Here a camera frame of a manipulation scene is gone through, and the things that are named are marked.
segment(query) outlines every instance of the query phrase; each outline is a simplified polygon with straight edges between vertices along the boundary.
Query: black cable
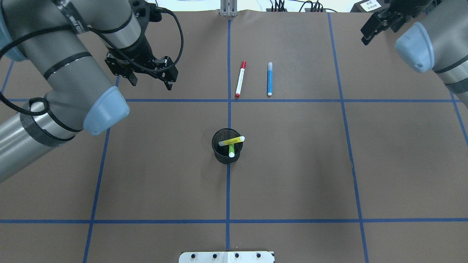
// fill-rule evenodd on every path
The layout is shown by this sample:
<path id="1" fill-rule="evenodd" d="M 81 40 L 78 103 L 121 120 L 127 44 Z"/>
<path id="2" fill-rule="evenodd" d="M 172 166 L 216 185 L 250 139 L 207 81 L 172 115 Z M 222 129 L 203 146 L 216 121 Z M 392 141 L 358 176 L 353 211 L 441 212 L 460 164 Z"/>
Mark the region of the black cable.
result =
<path id="1" fill-rule="evenodd" d="M 55 31 L 62 31 L 62 30 L 72 30 L 72 26 L 70 26 L 70 25 L 58 26 L 58 27 L 39 30 L 39 31 L 36 31 L 36 32 L 29 33 L 29 34 L 27 34 L 25 36 L 22 36 L 22 37 L 14 40 L 13 42 L 11 42 L 10 44 L 6 45 L 4 48 L 1 49 L 0 59 L 10 49 L 16 47 L 17 45 L 23 43 L 24 41 L 26 41 L 26 40 L 28 40 L 30 38 L 33 38 L 33 37 L 36 37 L 36 36 L 39 36 L 39 35 L 43 35 L 43 34 L 47 34 L 47 33 L 52 33 L 52 32 L 55 32 Z M 1 92 L 0 92 L 0 101 L 3 102 L 8 107 L 10 107 L 11 109 L 16 110 L 19 113 L 29 115 L 29 116 L 43 115 L 43 114 L 45 114 L 45 113 L 47 113 L 49 111 L 49 103 L 44 98 L 33 98 L 33 99 L 29 100 L 30 105 L 32 103 L 34 103 L 34 102 L 42 102 L 44 104 L 44 109 L 42 111 L 30 111 L 30 110 L 25 110 L 25 109 L 23 109 L 21 107 L 18 107 L 16 105 L 14 105 L 13 103 L 11 103 L 11 101 L 9 101 Z"/>
<path id="2" fill-rule="evenodd" d="M 331 11 L 333 11 L 335 13 L 338 13 L 338 11 L 335 11 L 335 10 L 330 9 L 330 8 L 320 8 L 320 9 L 317 9 L 316 12 L 320 12 L 321 10 L 331 10 Z"/>
<path id="3" fill-rule="evenodd" d="M 275 0 L 275 4 L 270 0 L 271 3 L 271 11 L 272 12 L 286 12 L 285 3 L 286 0 Z"/>
<path id="4" fill-rule="evenodd" d="M 169 9 L 166 9 L 166 8 L 163 8 L 163 7 L 157 7 L 156 8 L 157 11 L 161 12 L 161 13 L 167 13 L 169 15 L 171 15 L 172 17 L 174 17 L 175 19 L 175 22 L 177 23 L 177 27 L 179 28 L 179 32 L 180 32 L 180 51 L 179 51 L 179 55 L 177 56 L 177 58 L 174 60 L 173 64 L 170 65 L 170 66 L 167 66 L 165 68 L 162 68 L 162 69 L 157 69 L 157 70 L 154 70 L 154 69 L 149 69 L 149 68 L 145 68 L 137 63 L 135 63 L 131 58 L 129 58 L 127 55 L 125 55 L 122 51 L 120 51 L 119 48 L 117 48 L 108 38 L 106 38 L 103 34 L 101 34 L 99 31 L 95 30 L 94 28 L 89 28 L 89 31 L 91 32 L 94 32 L 95 34 L 97 34 L 100 38 L 102 38 L 107 44 L 109 44 L 113 49 L 115 49 L 115 51 L 120 55 L 122 56 L 125 60 L 127 60 L 130 64 L 132 64 L 133 66 L 137 67 L 138 69 L 142 70 L 142 71 L 145 71 L 145 72 L 149 72 L 149 73 L 161 73 L 161 72 L 165 72 L 167 71 L 168 69 L 174 67 L 177 62 L 179 62 L 179 59 L 180 57 L 182 56 L 182 51 L 183 51 L 183 33 L 182 33 L 182 27 L 180 26 L 180 23 L 179 23 L 179 20 L 177 19 L 177 16 L 174 14 L 174 12 L 172 12 L 171 10 Z"/>
<path id="5" fill-rule="evenodd" d="M 323 5 L 317 1 L 314 8 L 310 9 L 310 12 L 320 12 L 319 9 L 323 8 Z"/>
<path id="6" fill-rule="evenodd" d="M 299 8 L 299 12 L 302 10 L 302 8 L 304 7 L 305 4 L 307 3 L 310 3 L 310 8 L 312 8 L 312 6 L 314 5 L 314 3 L 312 1 L 305 1 L 303 2 L 302 6 L 300 6 Z"/>

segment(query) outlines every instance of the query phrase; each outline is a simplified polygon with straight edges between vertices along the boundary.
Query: label sticker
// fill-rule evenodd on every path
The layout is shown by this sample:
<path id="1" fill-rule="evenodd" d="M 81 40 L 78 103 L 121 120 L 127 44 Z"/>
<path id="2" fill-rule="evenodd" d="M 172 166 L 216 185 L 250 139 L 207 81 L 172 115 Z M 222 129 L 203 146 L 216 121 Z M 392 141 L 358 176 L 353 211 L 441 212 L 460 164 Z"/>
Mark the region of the label sticker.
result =
<path id="1" fill-rule="evenodd" d="M 362 8 L 366 11 L 372 11 L 379 7 L 382 7 L 377 0 L 370 0 L 361 4 Z"/>

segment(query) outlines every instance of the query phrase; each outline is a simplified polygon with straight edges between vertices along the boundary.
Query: green marker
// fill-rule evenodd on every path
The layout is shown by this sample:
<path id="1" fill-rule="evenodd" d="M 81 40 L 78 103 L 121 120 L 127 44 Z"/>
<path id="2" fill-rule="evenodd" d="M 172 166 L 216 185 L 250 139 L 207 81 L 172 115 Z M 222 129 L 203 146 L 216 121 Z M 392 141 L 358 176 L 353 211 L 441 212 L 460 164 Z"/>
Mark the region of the green marker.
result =
<path id="1" fill-rule="evenodd" d="M 234 144 L 229 145 L 229 157 L 233 158 L 235 156 L 234 154 Z"/>

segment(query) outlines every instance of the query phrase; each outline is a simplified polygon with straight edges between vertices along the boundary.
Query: red marker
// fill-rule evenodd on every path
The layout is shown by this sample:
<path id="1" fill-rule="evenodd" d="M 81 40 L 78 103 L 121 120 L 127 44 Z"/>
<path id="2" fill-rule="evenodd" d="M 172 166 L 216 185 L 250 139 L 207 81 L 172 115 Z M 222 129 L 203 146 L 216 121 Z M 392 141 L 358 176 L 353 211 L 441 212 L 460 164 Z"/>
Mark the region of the red marker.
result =
<path id="1" fill-rule="evenodd" d="M 241 72 L 239 73 L 239 80 L 237 81 L 237 88 L 235 90 L 235 97 L 239 98 L 241 96 L 242 81 L 244 80 L 244 71 L 247 66 L 247 62 L 243 61 L 241 64 Z"/>

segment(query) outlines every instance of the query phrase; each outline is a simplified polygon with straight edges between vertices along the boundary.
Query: blue marker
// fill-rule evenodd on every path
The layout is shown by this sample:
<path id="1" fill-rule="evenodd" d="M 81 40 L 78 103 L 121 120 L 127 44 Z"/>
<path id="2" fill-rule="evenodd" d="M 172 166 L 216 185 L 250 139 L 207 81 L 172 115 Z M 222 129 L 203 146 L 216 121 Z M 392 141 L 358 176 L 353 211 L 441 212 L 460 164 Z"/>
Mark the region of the blue marker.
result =
<path id="1" fill-rule="evenodd" d="M 268 62 L 268 86 L 266 90 L 268 96 L 273 95 L 273 63 Z"/>

